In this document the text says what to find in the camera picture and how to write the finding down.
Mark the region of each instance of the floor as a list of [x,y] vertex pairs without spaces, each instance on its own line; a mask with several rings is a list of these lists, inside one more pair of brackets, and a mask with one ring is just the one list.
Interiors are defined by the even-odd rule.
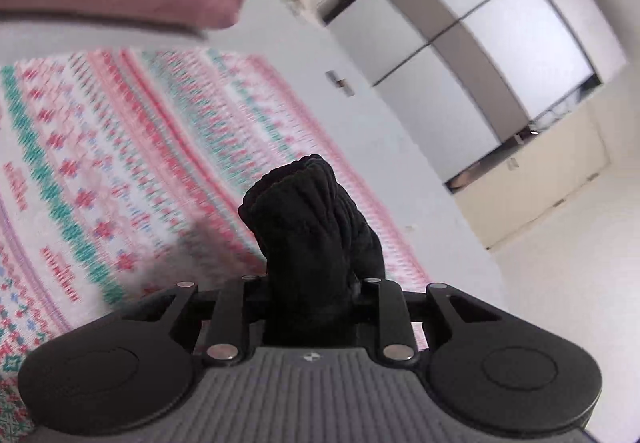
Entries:
[[493,250],[510,311],[584,347],[604,377],[588,430],[640,437],[640,160],[613,166]]

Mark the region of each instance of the striped floral pattern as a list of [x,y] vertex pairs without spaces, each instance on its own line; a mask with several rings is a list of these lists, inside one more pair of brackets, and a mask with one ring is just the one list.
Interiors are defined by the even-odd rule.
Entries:
[[94,51],[0,69],[0,440],[31,422],[22,359],[121,301],[178,280],[260,273],[238,217],[263,174],[317,152],[383,244],[428,282],[384,207],[265,59]]

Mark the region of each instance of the green stripe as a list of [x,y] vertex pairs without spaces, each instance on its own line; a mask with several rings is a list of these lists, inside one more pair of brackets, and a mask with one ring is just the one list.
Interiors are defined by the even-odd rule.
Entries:
[[74,220],[72,208],[62,197],[62,188],[53,176],[54,171],[47,163],[44,149],[38,145],[38,134],[20,98],[14,68],[3,67],[1,73],[8,110],[23,149],[22,157],[30,167],[31,177],[40,187],[40,197],[49,206],[49,217],[58,225],[76,261],[84,266],[88,280],[100,287],[104,301],[107,304],[118,303],[125,297],[124,290],[110,276],[106,264],[98,260],[95,246],[86,238],[82,227]]

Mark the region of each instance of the black fabric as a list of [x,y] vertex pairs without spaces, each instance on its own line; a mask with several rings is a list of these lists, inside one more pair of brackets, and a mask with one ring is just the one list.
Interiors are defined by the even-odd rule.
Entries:
[[267,259],[274,310],[265,337],[278,333],[279,344],[332,338],[358,280],[385,277],[376,233],[317,154],[263,176],[238,213]]

